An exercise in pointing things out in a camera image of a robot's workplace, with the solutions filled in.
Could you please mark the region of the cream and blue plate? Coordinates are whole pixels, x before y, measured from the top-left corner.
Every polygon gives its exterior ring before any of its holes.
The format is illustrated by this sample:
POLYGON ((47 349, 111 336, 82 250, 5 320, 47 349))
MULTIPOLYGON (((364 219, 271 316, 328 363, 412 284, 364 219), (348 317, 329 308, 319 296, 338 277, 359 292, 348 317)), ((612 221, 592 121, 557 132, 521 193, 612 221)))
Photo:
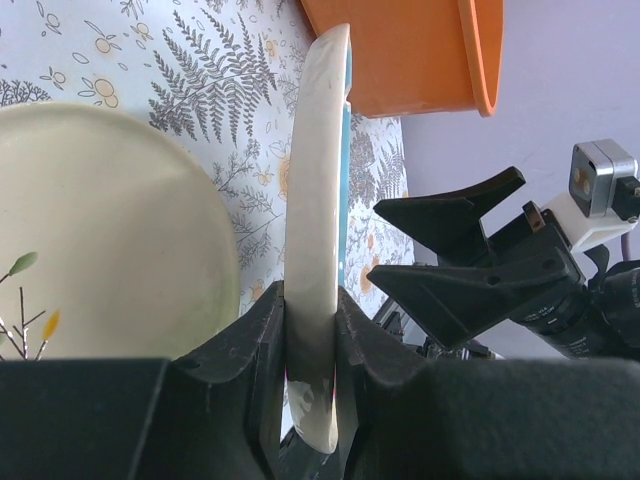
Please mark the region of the cream and blue plate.
POLYGON ((338 442, 335 317, 344 279, 352 83, 350 26, 320 35, 294 114, 284 253, 287 394, 293 427, 323 454, 338 442))

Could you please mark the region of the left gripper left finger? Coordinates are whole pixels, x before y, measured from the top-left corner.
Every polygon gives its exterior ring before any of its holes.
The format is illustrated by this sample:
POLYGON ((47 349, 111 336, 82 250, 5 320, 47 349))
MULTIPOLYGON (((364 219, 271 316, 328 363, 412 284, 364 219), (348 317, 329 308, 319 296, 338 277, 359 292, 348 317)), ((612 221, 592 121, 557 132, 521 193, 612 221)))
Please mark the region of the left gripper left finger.
POLYGON ((176 359, 7 361, 5 479, 272 479, 284 387, 284 295, 176 359))

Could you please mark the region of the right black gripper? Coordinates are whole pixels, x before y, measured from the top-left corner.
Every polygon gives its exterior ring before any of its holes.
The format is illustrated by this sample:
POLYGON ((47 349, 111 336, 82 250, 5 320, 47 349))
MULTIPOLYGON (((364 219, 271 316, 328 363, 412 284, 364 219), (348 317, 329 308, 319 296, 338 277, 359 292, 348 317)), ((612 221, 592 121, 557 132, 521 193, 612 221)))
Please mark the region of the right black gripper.
MULTIPOLYGON (((460 190, 381 200, 374 211, 442 264, 479 265, 494 256, 482 217, 524 185, 511 166, 460 190)), ((610 266, 598 246, 587 254, 597 272, 585 280, 554 215, 532 202, 501 231, 514 245, 493 265, 378 265, 368 279, 446 349, 509 319, 568 358, 638 359, 638 264, 610 266)))

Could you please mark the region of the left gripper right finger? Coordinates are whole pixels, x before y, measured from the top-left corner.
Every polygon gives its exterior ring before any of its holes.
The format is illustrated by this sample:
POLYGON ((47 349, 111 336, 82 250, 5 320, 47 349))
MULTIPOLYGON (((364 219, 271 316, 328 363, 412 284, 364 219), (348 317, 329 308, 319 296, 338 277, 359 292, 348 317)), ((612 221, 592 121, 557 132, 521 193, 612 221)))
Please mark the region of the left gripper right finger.
POLYGON ((340 292, 336 364, 348 479, 639 475, 636 362, 431 361, 340 292))

